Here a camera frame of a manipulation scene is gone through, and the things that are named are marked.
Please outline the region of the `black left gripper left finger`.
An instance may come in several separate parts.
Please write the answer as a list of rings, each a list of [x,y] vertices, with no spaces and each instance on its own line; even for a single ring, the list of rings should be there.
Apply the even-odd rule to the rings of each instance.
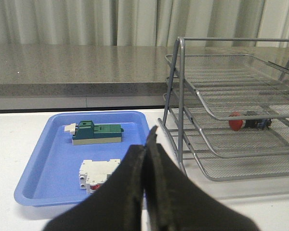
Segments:
[[[131,145],[109,179],[86,200],[49,221],[46,231],[139,231],[145,148]]]

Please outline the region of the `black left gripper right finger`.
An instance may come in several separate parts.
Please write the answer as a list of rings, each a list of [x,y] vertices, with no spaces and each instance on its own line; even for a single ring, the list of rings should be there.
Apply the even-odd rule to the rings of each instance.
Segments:
[[[156,142],[153,126],[145,144],[143,183],[154,231],[256,231],[258,226],[196,186]]]

